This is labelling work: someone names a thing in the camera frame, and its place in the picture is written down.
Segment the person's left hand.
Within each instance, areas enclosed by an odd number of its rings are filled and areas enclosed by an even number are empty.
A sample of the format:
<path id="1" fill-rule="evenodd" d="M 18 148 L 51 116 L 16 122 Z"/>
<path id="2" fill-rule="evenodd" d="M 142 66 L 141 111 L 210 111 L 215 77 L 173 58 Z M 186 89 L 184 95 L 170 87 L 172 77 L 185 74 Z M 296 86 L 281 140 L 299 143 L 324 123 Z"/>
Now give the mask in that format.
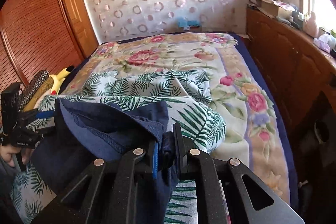
<path id="1" fill-rule="evenodd" d="M 25 149 L 22 151 L 21 147 L 13 147 L 12 145 L 1 144 L 1 158 L 11 167 L 15 167 L 13 156 L 20 153 L 22 156 L 22 163 L 27 164 L 32 154 L 32 149 Z"/>

